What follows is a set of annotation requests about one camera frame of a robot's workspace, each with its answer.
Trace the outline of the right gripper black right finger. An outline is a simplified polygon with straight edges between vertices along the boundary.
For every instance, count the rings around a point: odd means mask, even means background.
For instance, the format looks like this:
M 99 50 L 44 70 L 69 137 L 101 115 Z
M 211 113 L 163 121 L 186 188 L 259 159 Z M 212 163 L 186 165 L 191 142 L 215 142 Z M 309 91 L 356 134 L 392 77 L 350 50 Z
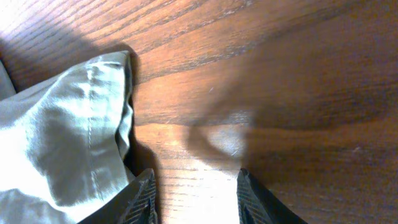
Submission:
M 237 197 L 240 224 L 307 224 L 246 169 L 238 174 Z

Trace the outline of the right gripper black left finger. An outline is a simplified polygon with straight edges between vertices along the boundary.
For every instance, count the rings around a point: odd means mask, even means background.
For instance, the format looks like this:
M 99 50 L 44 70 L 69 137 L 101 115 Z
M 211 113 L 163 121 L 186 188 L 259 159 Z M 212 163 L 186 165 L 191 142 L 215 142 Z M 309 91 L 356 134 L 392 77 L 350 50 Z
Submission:
M 156 193 L 154 171 L 146 169 L 79 224 L 157 224 Z

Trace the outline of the khaki green shorts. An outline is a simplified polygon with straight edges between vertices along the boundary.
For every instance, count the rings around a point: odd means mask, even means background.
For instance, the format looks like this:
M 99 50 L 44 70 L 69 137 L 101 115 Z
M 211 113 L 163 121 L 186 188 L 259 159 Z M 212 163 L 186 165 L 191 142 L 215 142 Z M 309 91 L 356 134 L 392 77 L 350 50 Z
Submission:
M 78 223 L 129 184 L 131 92 L 120 51 L 2 100 L 2 223 Z

